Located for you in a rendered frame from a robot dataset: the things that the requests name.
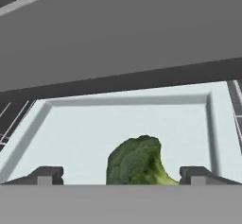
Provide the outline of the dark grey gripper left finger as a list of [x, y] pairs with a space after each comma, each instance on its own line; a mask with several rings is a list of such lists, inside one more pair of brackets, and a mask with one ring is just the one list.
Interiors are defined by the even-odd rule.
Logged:
[[40, 166], [30, 174], [11, 181], [6, 184], [16, 185], [63, 185], [63, 167], [62, 166]]

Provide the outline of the green broccoli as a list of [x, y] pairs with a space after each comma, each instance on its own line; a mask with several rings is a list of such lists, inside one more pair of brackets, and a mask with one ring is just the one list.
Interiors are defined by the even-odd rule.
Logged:
[[166, 173], [158, 138], [141, 135], [121, 143], [108, 157], [106, 183], [119, 185], [178, 185]]

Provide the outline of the grey oven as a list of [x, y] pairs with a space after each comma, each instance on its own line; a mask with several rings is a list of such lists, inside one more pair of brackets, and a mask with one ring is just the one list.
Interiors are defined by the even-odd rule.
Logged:
[[242, 0], [0, 0], [0, 102], [242, 78]]

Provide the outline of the pale grey baking tray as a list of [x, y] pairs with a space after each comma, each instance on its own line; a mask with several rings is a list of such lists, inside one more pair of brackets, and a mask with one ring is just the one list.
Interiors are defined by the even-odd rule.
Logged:
[[39, 100], [0, 151], [0, 182], [50, 165], [63, 168], [67, 184], [102, 184], [110, 153], [141, 135], [160, 140], [174, 180], [192, 165], [242, 182], [225, 82]]

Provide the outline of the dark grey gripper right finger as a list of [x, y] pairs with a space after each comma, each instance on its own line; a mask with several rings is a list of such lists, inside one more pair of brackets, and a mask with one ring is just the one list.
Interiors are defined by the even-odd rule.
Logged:
[[180, 184], [188, 185], [220, 185], [234, 184], [240, 185], [240, 182], [232, 181], [213, 174], [204, 166], [182, 166], [180, 168]]

